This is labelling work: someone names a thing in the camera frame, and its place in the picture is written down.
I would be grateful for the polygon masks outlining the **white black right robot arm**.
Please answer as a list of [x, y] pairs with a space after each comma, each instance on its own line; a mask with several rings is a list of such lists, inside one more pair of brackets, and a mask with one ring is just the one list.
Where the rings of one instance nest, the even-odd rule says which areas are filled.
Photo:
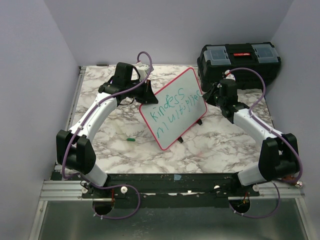
[[230, 191], [241, 196], [249, 185], [270, 182], [289, 175], [300, 174], [297, 138], [271, 128], [238, 100], [236, 82], [222, 79], [215, 84], [203, 99], [209, 105], [218, 107], [222, 115], [232, 124], [244, 130], [260, 145], [258, 162], [232, 176]]

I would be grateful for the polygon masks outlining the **pink framed whiteboard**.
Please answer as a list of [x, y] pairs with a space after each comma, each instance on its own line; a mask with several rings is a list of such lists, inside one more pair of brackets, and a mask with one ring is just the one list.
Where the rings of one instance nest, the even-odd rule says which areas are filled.
[[168, 149], [207, 112], [196, 71], [189, 67], [162, 87], [157, 104], [142, 104], [139, 112], [161, 150]]

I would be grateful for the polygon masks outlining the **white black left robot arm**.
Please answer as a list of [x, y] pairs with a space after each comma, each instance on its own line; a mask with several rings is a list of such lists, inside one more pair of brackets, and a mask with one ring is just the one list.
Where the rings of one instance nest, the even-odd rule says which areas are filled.
[[157, 104], [149, 75], [153, 65], [137, 65], [119, 62], [114, 75], [98, 88], [98, 94], [82, 118], [69, 130], [60, 130], [56, 135], [57, 162], [62, 166], [61, 174], [67, 179], [65, 169], [88, 180], [93, 191], [101, 198], [107, 197], [111, 185], [108, 175], [96, 164], [92, 142], [96, 133], [109, 116], [126, 98], [141, 104]]

